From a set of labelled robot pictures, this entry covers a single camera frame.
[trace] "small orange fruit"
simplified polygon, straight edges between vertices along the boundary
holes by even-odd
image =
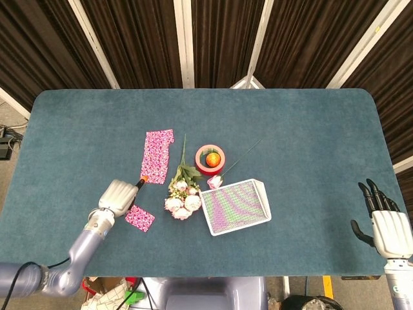
[[[217,167],[221,162],[221,156],[218,153],[209,153],[208,155],[206,155],[205,161],[209,167],[214,168]]]

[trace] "dark curtain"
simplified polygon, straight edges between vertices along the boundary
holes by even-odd
[[[385,0],[275,0],[254,76],[266,88],[324,88]]]
[[[372,94],[393,163],[413,156],[413,2],[343,87]]]
[[[400,172],[397,177],[405,200],[408,217],[413,222],[413,168]]]
[[[173,0],[82,0],[121,88],[181,88]]]
[[[246,76],[264,0],[192,0],[195,87],[228,88]]]
[[[0,1],[0,84],[28,110],[48,89],[110,88],[67,1]]]

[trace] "red tape roll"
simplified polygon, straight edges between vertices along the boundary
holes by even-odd
[[[221,161],[219,162],[219,165],[214,168],[208,168],[201,163],[201,157],[211,152],[218,153],[219,156],[221,157]],[[195,164],[196,164],[197,169],[201,173],[206,174],[207,176],[214,176],[216,174],[219,174],[225,165],[224,151],[221,150],[221,148],[217,147],[216,145],[212,145],[212,144],[204,145],[203,147],[200,147],[199,150],[196,152]]]

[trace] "robot finger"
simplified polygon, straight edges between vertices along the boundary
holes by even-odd
[[[351,223],[351,228],[352,228],[352,230],[353,230],[353,233],[356,235],[356,237],[357,237],[359,240],[361,240],[362,242],[367,243],[367,244],[368,244],[369,246],[371,246],[371,247],[376,247],[376,246],[374,245],[374,239],[373,239],[373,237],[364,234],[364,233],[361,231],[361,229],[360,229],[359,224],[358,224],[357,221],[351,220],[350,223]]]
[[[397,205],[397,203],[394,202],[393,200],[391,200],[390,198],[387,198],[387,199],[390,200],[391,210],[396,211],[396,212],[400,212],[400,209],[399,209],[399,206]]]
[[[366,203],[366,206],[367,206],[368,215],[370,217],[372,217],[373,211],[377,210],[377,208],[375,206],[373,196],[372,196],[372,193],[369,191],[367,186],[362,184],[361,182],[359,182],[359,188],[363,192],[363,196],[364,196],[365,203]]]
[[[392,203],[391,203],[391,199],[389,199],[389,198],[387,198],[386,197],[386,195],[384,195],[384,193],[383,192],[380,192],[382,195],[383,195],[383,200],[384,200],[384,203],[385,203],[385,210],[389,210],[389,211],[395,211],[395,210],[393,210],[393,207],[392,207]]]
[[[374,198],[374,202],[376,203],[376,206],[379,210],[385,210],[385,202],[383,199],[383,196],[381,195],[381,192],[377,185],[370,179],[367,179],[367,184],[370,186],[370,189],[372,191],[372,195]]]

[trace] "pink fabric piece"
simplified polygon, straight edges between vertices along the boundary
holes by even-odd
[[[168,173],[169,145],[173,142],[172,129],[146,133],[141,178],[148,176],[147,183],[164,184]]]
[[[155,216],[134,205],[126,215],[125,220],[145,233],[155,220]]]

